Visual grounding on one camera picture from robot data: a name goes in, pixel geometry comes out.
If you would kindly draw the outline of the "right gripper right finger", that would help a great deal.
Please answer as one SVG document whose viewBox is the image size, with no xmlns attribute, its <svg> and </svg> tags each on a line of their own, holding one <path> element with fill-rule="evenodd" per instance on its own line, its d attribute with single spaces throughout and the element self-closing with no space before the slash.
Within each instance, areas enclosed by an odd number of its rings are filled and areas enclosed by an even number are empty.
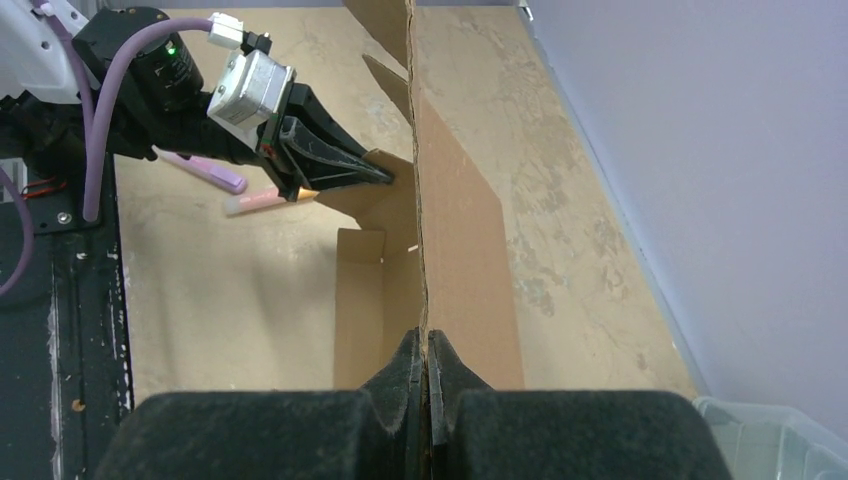
<svg viewBox="0 0 848 480">
<path fill-rule="evenodd" d="M 657 390 L 496 390 L 428 335 L 436 479 L 729 479 L 705 420 Z"/>
</svg>

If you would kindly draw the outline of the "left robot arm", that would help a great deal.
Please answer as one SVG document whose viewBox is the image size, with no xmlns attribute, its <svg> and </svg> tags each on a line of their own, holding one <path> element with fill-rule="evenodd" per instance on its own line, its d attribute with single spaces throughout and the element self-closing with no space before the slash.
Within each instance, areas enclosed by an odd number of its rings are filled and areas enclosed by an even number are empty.
<svg viewBox="0 0 848 480">
<path fill-rule="evenodd" d="M 262 169 L 287 200 L 392 183 L 328 114 L 271 39 L 224 13 L 152 7 L 86 17 L 66 1 L 1 5 L 1 156 L 85 175 L 93 208 L 110 153 L 159 151 Z"/>
</svg>

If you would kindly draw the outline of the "purple highlighter marker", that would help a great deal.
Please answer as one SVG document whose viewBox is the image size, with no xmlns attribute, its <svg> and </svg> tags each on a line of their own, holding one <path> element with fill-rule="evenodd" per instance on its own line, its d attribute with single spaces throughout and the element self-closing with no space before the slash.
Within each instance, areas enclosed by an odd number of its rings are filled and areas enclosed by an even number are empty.
<svg viewBox="0 0 848 480">
<path fill-rule="evenodd" d="M 231 195 L 242 194 L 248 187 L 248 180 L 245 177 L 206 157 L 183 157 L 173 152 L 161 150 L 157 154 L 160 160 L 214 185 Z"/>
</svg>

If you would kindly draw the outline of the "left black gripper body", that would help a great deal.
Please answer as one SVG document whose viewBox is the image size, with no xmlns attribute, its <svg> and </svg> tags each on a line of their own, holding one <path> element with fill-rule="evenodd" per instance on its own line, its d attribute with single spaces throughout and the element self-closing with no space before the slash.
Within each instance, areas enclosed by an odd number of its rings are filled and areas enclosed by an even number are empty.
<svg viewBox="0 0 848 480">
<path fill-rule="evenodd" d="M 264 159 L 263 169 L 278 190 L 278 195 L 293 200 L 295 191 L 304 188 L 320 192 L 325 181 L 319 178 L 319 162 L 308 153 L 295 149 L 296 140 L 306 143 L 311 134 L 325 139 L 322 114 L 317 110 L 319 102 L 312 88 L 295 82 L 279 104 L 279 112 L 259 129 L 261 134 L 256 152 Z"/>
</svg>

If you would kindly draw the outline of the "brown cardboard box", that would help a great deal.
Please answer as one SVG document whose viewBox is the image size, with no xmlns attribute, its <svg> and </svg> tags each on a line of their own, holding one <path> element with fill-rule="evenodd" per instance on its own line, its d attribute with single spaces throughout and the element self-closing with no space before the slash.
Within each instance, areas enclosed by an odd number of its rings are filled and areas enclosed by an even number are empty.
<svg viewBox="0 0 848 480">
<path fill-rule="evenodd" d="M 389 186 L 320 193 L 356 222 L 337 234 L 333 385 L 355 389 L 384 368 L 411 330 L 444 332 L 489 385 L 525 385 L 501 203 L 427 99 L 415 56 L 412 1 L 350 1 L 348 11 L 398 63 L 372 56 L 376 83 L 410 124 L 413 157 L 368 159 Z"/>
</svg>

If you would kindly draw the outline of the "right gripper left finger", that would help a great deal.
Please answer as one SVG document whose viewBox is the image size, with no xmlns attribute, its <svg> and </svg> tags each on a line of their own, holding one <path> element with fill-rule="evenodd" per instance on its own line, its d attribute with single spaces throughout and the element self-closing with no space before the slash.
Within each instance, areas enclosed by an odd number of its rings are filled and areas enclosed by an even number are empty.
<svg viewBox="0 0 848 480">
<path fill-rule="evenodd" d="M 408 331 L 354 390 L 173 392 L 120 425 L 98 479 L 414 479 L 423 365 Z"/>
</svg>

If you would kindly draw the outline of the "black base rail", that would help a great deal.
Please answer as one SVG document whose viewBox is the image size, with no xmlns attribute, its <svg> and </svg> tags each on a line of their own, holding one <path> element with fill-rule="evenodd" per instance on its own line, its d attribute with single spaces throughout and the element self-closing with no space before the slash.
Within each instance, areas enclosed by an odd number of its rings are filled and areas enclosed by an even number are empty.
<svg viewBox="0 0 848 480">
<path fill-rule="evenodd" d="M 115 168 L 99 219 L 70 182 L 28 201 L 33 254 L 1 298 L 1 475 L 90 479 L 134 406 Z"/>
</svg>

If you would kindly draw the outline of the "orange pink highlighter marker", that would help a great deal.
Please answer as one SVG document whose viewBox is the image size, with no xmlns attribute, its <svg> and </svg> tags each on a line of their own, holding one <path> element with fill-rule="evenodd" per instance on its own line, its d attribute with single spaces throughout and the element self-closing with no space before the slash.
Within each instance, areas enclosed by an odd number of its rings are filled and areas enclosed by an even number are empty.
<svg viewBox="0 0 848 480">
<path fill-rule="evenodd" d="M 275 187 L 271 187 L 262 191 L 244 193 L 226 199 L 223 202 L 223 213 L 227 217 L 246 215 L 278 206 L 309 202 L 316 196 L 316 191 L 300 189 L 294 200 L 287 200 L 278 195 L 278 190 Z"/>
</svg>

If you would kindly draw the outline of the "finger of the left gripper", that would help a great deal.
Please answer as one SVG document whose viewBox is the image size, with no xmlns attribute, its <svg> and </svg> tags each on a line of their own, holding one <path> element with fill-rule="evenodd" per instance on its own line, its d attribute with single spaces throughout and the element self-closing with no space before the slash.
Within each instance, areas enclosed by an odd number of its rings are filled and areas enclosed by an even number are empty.
<svg viewBox="0 0 848 480">
<path fill-rule="evenodd" d="M 324 108 L 309 86 L 301 87 L 301 123 L 317 139 L 306 148 L 309 181 L 393 181 L 395 175 L 365 159 L 368 151 Z"/>
<path fill-rule="evenodd" d="M 395 176 L 365 159 L 366 150 L 334 120 L 287 115 L 278 129 L 278 155 L 294 184 L 323 192 L 356 185 L 390 185 Z"/>
</svg>

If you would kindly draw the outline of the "translucent green plastic toolbox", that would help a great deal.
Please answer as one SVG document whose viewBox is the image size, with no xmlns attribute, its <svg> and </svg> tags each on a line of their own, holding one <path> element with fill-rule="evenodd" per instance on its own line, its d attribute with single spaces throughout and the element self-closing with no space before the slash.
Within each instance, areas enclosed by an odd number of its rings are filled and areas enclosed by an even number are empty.
<svg viewBox="0 0 848 480">
<path fill-rule="evenodd" d="M 735 479 L 845 479 L 847 442 L 802 412 L 698 397 Z"/>
</svg>

